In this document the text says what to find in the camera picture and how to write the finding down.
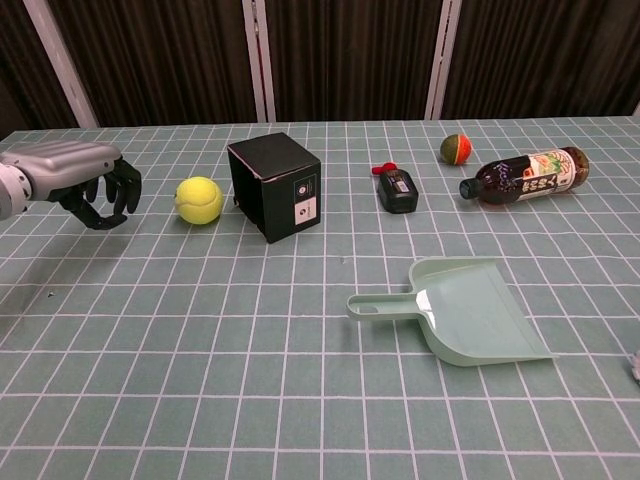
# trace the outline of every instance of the handle hole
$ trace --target handle hole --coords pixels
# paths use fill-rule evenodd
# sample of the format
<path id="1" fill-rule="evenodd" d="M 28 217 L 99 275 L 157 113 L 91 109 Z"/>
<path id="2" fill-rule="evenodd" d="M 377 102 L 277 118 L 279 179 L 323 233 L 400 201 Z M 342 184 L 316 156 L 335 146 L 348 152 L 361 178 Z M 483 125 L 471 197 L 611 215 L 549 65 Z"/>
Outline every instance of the handle hole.
<path id="1" fill-rule="evenodd" d="M 378 313 L 378 309 L 371 305 L 360 305 L 358 307 L 358 313 Z"/>

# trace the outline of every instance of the black cardboard box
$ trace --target black cardboard box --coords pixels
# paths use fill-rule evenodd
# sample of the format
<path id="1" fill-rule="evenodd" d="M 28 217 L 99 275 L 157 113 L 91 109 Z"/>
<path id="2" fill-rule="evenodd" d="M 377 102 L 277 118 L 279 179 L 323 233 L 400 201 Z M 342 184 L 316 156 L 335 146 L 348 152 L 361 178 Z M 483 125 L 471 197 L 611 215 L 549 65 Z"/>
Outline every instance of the black cardboard box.
<path id="1" fill-rule="evenodd" d="M 234 202 L 268 243 L 320 223 L 320 160 L 284 133 L 227 146 Z"/>

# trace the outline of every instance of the mint green dustpan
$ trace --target mint green dustpan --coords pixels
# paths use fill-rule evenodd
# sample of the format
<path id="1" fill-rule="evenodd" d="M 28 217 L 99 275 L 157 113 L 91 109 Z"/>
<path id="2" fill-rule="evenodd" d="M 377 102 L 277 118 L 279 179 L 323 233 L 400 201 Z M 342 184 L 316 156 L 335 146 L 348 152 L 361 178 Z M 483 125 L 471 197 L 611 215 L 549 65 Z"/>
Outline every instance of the mint green dustpan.
<path id="1" fill-rule="evenodd" d="M 353 295 L 357 320 L 418 319 L 431 351 L 468 367 L 553 358 L 509 292 L 494 259 L 423 259 L 411 265 L 411 293 Z"/>

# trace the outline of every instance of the tennis ball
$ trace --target tennis ball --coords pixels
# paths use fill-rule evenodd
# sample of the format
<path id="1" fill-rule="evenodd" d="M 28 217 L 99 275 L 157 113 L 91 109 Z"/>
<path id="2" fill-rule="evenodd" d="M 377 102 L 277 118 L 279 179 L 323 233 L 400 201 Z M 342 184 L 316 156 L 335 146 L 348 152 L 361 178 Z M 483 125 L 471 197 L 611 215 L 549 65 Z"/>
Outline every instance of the tennis ball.
<path id="1" fill-rule="evenodd" d="M 223 200 L 220 187 L 206 177 L 183 180 L 175 194 L 176 210 L 185 221 L 195 225 L 204 225 L 218 218 Z"/>

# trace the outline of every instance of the white pole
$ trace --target white pole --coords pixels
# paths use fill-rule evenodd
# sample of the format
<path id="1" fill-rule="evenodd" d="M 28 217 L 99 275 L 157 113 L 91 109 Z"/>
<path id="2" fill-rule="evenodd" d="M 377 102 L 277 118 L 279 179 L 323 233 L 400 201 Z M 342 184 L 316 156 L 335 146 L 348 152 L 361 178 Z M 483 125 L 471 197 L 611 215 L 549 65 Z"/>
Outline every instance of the white pole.
<path id="1" fill-rule="evenodd" d="M 256 104 L 258 123 L 267 120 L 264 108 L 264 93 L 262 91 L 262 69 L 260 68 L 260 53 L 258 51 L 258 25 L 252 0 L 242 0 L 244 12 L 244 29 L 247 35 L 249 50 L 249 64 L 251 65 L 251 80 L 253 82 L 253 98 Z"/>
<path id="2" fill-rule="evenodd" d="M 461 7 L 462 0 L 443 0 L 433 65 L 431 67 L 427 105 L 424 113 L 425 120 L 438 120 L 442 113 L 442 104 L 447 88 L 449 65 L 453 55 L 453 45 L 456 40 Z"/>
<path id="3" fill-rule="evenodd" d="M 91 108 L 91 103 L 82 86 L 69 51 L 65 46 L 62 35 L 58 30 L 53 14 L 46 0 L 23 0 L 29 12 L 31 21 L 38 32 L 40 41 L 49 57 L 49 61 L 56 72 L 58 81 L 64 90 L 71 110 L 82 128 L 95 128 L 98 121 Z"/>
<path id="4" fill-rule="evenodd" d="M 271 75 L 271 53 L 269 50 L 269 30 L 267 28 L 267 8 L 264 0 L 255 0 L 256 20 L 258 21 L 258 41 L 262 56 L 262 81 L 264 85 L 264 100 L 267 107 L 267 119 L 276 121 L 276 106 L 273 95 L 273 77 Z"/>

